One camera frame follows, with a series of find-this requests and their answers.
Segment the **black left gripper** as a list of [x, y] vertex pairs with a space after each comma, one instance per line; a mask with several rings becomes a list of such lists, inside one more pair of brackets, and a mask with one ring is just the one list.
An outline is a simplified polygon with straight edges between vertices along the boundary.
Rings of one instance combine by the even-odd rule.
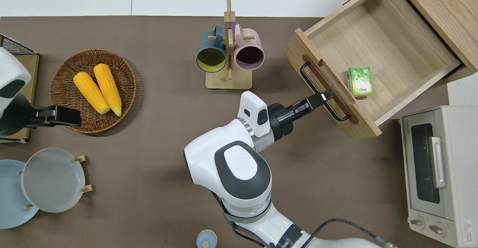
[[46, 115], [27, 116], [24, 122], [24, 128], [48, 127], [55, 125], [64, 125], [67, 127], [81, 127], [81, 112], [77, 109], [71, 109], [59, 105], [47, 107]]

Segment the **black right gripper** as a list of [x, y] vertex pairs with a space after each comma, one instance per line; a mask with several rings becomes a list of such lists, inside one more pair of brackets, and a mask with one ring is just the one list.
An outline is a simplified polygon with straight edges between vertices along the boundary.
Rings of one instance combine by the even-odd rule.
[[306, 99], [302, 99], [288, 107], [284, 107], [280, 103], [274, 103], [268, 106], [268, 117], [270, 127], [273, 131], [274, 141], [280, 140], [282, 137], [293, 131], [293, 122], [310, 114], [314, 109], [327, 106], [330, 104], [328, 100], [333, 98], [330, 91], [313, 94]]

